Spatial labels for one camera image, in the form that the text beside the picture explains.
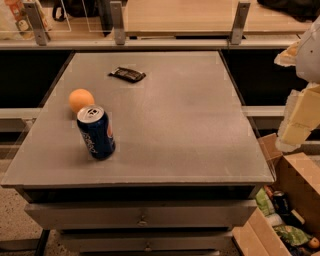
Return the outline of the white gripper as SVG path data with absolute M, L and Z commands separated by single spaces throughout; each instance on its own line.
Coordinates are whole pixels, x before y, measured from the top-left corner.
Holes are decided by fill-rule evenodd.
M 302 91 L 292 90 L 287 98 L 276 148 L 282 152 L 298 149 L 320 125 L 320 17 L 295 42 L 279 53 L 274 63 L 295 66 L 296 74 L 309 83 Z

